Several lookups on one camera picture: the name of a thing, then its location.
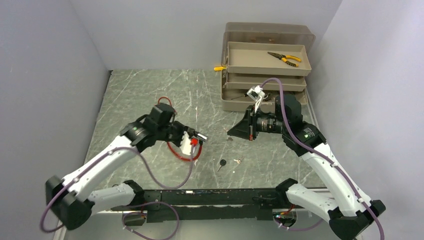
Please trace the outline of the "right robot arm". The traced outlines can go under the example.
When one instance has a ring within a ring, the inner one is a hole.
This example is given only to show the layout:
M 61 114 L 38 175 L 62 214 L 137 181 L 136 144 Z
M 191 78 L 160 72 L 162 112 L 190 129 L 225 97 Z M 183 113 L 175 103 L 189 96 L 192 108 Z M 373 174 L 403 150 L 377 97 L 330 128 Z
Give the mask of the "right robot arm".
M 249 141 L 259 133 L 280 134 L 285 145 L 319 176 L 332 197 L 324 197 L 297 180 L 288 178 L 276 186 L 275 200 L 282 207 L 301 206 L 327 222 L 341 240 L 354 240 L 386 206 L 372 200 L 344 172 L 319 129 L 303 119 L 302 106 L 290 94 L 275 99 L 275 111 L 246 108 L 240 122 L 227 131 L 231 137 Z

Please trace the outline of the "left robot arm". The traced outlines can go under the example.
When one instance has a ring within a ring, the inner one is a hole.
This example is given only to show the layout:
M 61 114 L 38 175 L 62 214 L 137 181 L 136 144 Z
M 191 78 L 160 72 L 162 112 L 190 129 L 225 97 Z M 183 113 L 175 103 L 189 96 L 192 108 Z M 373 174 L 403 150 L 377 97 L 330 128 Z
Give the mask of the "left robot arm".
M 175 189 L 182 187 L 191 176 L 195 151 L 202 148 L 204 139 L 198 137 L 195 129 L 175 119 L 175 109 L 166 103 L 154 105 L 148 114 L 128 123 L 114 140 L 94 158 L 77 170 L 62 178 L 54 175 L 45 182 L 46 207 L 39 220 L 44 233 L 53 233 L 59 227 L 48 229 L 45 219 L 52 212 L 68 230 L 83 225 L 92 215 L 117 206 L 139 209 L 144 203 L 144 190 L 136 182 L 127 180 L 118 186 L 96 190 L 96 187 L 117 168 L 127 161 L 139 157 L 152 180 L 163 189 L 164 185 L 154 176 L 143 151 L 156 142 L 172 143 L 183 154 L 189 156 L 188 174 Z

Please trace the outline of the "red cable lock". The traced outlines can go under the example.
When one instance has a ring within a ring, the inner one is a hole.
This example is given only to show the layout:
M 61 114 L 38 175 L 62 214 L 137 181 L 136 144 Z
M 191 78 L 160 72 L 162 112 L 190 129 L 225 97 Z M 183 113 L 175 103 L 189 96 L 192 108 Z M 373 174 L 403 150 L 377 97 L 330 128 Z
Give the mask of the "red cable lock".
M 179 145 L 179 151 L 175 150 L 171 142 L 167 142 L 167 147 L 171 153 L 184 162 L 196 162 L 202 154 L 203 143 L 208 141 L 209 137 L 198 131 L 185 131 L 182 135 Z

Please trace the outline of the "silver key bunch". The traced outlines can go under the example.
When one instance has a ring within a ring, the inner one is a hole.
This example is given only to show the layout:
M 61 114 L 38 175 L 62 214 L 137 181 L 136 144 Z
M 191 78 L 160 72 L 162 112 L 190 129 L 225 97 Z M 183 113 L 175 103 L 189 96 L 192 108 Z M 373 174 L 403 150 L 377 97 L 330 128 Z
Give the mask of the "silver key bunch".
M 228 133 L 228 129 L 227 128 L 223 128 L 223 130 L 225 131 L 225 133 L 226 133 L 226 137 L 227 137 L 227 139 L 226 139 L 226 141 L 227 142 L 232 142 L 233 141 L 233 138 L 229 135 L 229 133 Z

